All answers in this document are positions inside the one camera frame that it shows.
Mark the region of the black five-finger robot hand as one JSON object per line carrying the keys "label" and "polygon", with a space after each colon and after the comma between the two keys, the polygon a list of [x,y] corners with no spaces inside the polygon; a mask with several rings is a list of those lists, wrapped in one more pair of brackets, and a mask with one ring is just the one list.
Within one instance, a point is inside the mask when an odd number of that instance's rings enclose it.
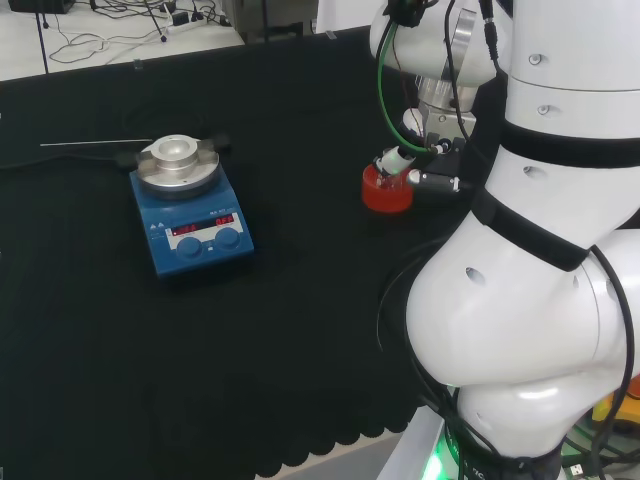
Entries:
{"label": "black five-finger robot hand", "polygon": [[404,145],[384,150],[373,160],[378,186],[406,186],[441,196],[457,195],[470,188],[459,175],[465,139],[454,112],[428,104],[409,108],[398,132],[426,151],[417,153]]}

